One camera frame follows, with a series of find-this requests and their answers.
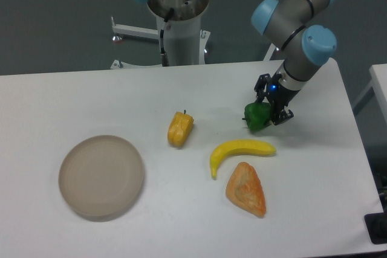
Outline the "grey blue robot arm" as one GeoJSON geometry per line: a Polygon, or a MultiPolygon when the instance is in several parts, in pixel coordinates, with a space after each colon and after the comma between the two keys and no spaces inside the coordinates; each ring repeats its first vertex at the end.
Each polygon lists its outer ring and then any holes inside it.
{"type": "MultiPolygon", "coordinates": [[[[163,66],[196,65],[200,60],[201,16],[209,0],[134,0],[146,4],[157,20],[163,66]]],[[[244,119],[252,131],[279,125],[293,117],[288,104],[326,64],[337,48],[335,35],[313,17],[335,0],[263,0],[251,17],[256,31],[285,54],[274,74],[259,76],[256,100],[244,119]]]]}

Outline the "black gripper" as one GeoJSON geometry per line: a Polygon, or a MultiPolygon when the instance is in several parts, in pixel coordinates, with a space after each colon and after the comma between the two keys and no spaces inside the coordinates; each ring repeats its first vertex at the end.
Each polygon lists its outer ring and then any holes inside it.
{"type": "Polygon", "coordinates": [[[291,78],[285,73],[262,74],[258,77],[254,91],[256,92],[255,103],[266,100],[270,106],[270,121],[277,126],[294,117],[294,113],[287,109],[290,101],[300,91],[299,88],[291,89],[291,78]]]}

